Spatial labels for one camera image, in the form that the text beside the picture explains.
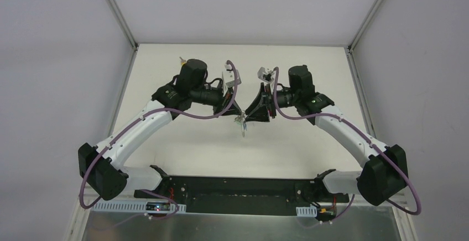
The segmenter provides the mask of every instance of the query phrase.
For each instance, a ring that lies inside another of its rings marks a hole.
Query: white enclosure wall
[[[139,43],[349,45],[374,0],[116,0]]]
[[[106,0],[0,0],[0,240],[60,240],[132,49]]]
[[[386,0],[355,49],[377,137],[406,148],[420,240],[469,235],[468,1]]]

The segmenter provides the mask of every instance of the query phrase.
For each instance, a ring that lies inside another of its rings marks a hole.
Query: white plastic bracket
[[[297,207],[296,216],[298,217],[316,217],[317,209],[313,205],[309,207]]]

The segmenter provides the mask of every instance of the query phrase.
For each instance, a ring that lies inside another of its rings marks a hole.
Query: gray metal frame
[[[357,34],[353,38],[352,43],[348,47],[352,51],[352,53],[353,53],[353,50],[355,49],[355,47],[357,46],[358,42],[360,41],[360,38],[362,37],[363,33],[365,33],[365,31],[368,29],[369,25],[371,24],[371,22],[375,18],[376,14],[378,13],[379,9],[381,8],[381,5],[383,4],[383,2],[384,2],[384,0],[375,0],[374,1],[373,5],[371,6],[370,10],[368,11],[367,16],[363,20],[362,25],[358,29]]]
[[[117,23],[119,24],[122,31],[126,35],[127,40],[131,44],[132,49],[136,50],[137,46],[138,46],[138,43],[135,41],[135,38],[133,37],[129,26],[127,25],[127,22],[124,18],[124,15],[122,15],[122,12],[119,9],[119,6],[117,5],[116,0],[106,0],[106,2],[107,2],[107,4],[109,5],[109,8],[112,11],[112,14],[114,14],[114,16],[116,17]]]

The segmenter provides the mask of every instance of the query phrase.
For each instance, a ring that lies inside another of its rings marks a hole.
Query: purple cable
[[[341,211],[341,212],[336,216],[336,218],[330,220],[329,222],[333,222],[333,221],[339,219],[339,217],[341,217],[342,214],[344,214],[344,213],[350,208],[350,206],[352,206],[352,203],[353,203],[353,200],[354,200],[354,199],[355,199],[355,194],[352,195],[352,198],[350,199],[350,201],[349,201],[347,207],[345,207],[345,209],[343,209],[343,211]],[[301,227],[303,227],[303,229],[311,229],[311,228],[315,228],[316,226],[320,225],[320,223],[317,223],[317,224],[313,224],[313,225],[311,225],[311,226],[304,226],[304,225],[302,225],[302,224],[298,221],[298,217],[296,218],[296,221],[298,222],[298,224],[299,224]]]
[[[157,197],[157,198],[162,198],[164,200],[167,200],[168,202],[171,202],[172,204],[174,204],[176,206],[176,210],[172,213],[169,213],[168,215],[164,216],[164,217],[151,217],[151,220],[162,220],[162,219],[168,219],[174,215],[176,215],[176,213],[179,211],[179,205],[172,199],[168,198],[168,197],[165,197],[165,196],[162,196],[162,195],[159,195],[159,194],[156,194],[156,193],[153,193],[149,190],[141,190],[143,192],[145,192],[146,194],[149,194],[149,195],[152,195],[154,197]],[[112,228],[116,228],[118,226],[120,226],[121,224],[125,224],[127,223],[128,221],[132,220],[133,218],[137,218],[137,217],[140,217],[140,216],[145,216],[145,213],[137,213],[137,214],[134,214],[132,216],[130,216],[129,218],[125,219],[125,220],[122,220],[112,226],[109,226],[109,227],[106,227],[106,228],[97,228],[97,227],[94,227],[91,223],[91,228],[93,228],[94,230],[96,231],[100,231],[100,232],[103,232],[103,231],[107,231],[107,230],[110,230]]]
[[[158,108],[158,109],[154,109],[154,110],[151,110],[145,114],[143,114],[143,118],[146,118],[148,117],[149,115],[151,114],[154,114],[154,113],[158,113],[158,112],[162,112],[162,111],[166,111],[166,112],[174,112],[174,113],[178,113],[178,114],[181,114],[181,115],[184,115],[184,116],[187,116],[187,117],[190,117],[190,118],[196,118],[196,119],[212,119],[212,118],[218,118],[219,116],[223,115],[225,112],[228,111],[228,109],[231,108],[231,106],[233,105],[233,103],[235,102],[235,97],[236,97],[236,92],[238,91],[238,72],[236,71],[235,69],[235,65],[231,62],[231,60],[227,60],[226,61],[226,64],[230,65],[231,66],[231,70],[233,71],[233,75],[234,75],[234,89],[233,89],[233,94],[231,96],[231,99],[230,99],[230,102],[228,103],[228,105],[222,110],[220,111],[219,113],[215,114],[215,115],[212,115],[212,116],[197,116],[197,115],[193,115],[193,114],[189,114],[189,113],[186,113],[184,111],[180,111],[180,110],[177,110],[177,109],[174,109],[174,108],[168,108],[168,107],[164,107],[164,108]],[[118,141],[126,132],[128,132],[132,127],[134,127],[137,123],[139,123],[141,121],[140,118],[137,118],[135,121],[133,121],[131,124],[129,124],[127,127],[125,127],[119,134],[117,134],[112,140],[111,142],[109,143],[111,146],[116,143],[116,141]],[[88,167],[88,169],[86,170],[84,176],[83,176],[83,180],[81,181],[81,186],[80,186],[80,193],[78,194],[78,200],[80,202],[80,206],[83,208],[83,209],[89,209],[91,207],[93,207],[96,202],[98,202],[101,197],[98,197],[97,199],[95,199],[90,205],[86,205],[85,204],[85,201],[83,199],[83,195],[85,193],[85,186],[86,186],[86,181],[88,180],[88,177],[90,176],[90,173],[91,173],[91,170],[93,169],[93,167],[95,167],[96,163],[98,162],[98,160],[104,155],[105,152],[107,152],[107,150],[109,150],[108,147],[104,147],[104,149],[96,156],[96,158],[93,159],[93,161],[91,162],[90,166]]]
[[[417,194],[417,190],[415,189],[414,185],[410,182],[407,175],[394,162],[392,162],[391,159],[389,157],[387,157],[375,144],[373,144],[371,142],[371,140],[361,130],[359,130],[357,127],[355,127],[355,125],[353,125],[351,122],[349,122],[348,120],[343,119],[343,118],[341,119],[338,115],[329,114],[329,113],[316,113],[316,114],[306,115],[306,116],[302,116],[302,117],[291,117],[291,116],[288,116],[288,115],[284,114],[282,112],[282,110],[280,110],[280,107],[279,107],[278,102],[277,102],[277,84],[278,84],[278,77],[279,77],[279,68],[275,67],[274,71],[276,71],[275,81],[274,81],[274,91],[273,91],[274,105],[275,105],[275,109],[277,109],[277,111],[279,112],[280,115],[282,115],[284,118],[291,119],[291,120],[300,120],[300,119],[307,119],[307,118],[326,116],[326,117],[336,118],[339,121],[344,122],[345,124],[347,124],[358,135],[360,135],[360,137],[362,137],[369,145],[371,145],[371,147],[379,155],[381,155],[386,160],[386,162],[388,162],[395,169],[395,171],[402,177],[402,179],[405,181],[405,183],[409,186],[410,192],[412,192],[412,195],[414,196],[414,200],[415,200],[415,204],[417,206],[417,209],[415,211],[409,211],[408,209],[398,205],[397,203],[395,203],[391,200],[387,200],[387,202],[391,203],[394,207],[400,209],[401,211],[406,212],[406,213],[411,214],[411,215],[419,215],[422,212],[420,197]]]

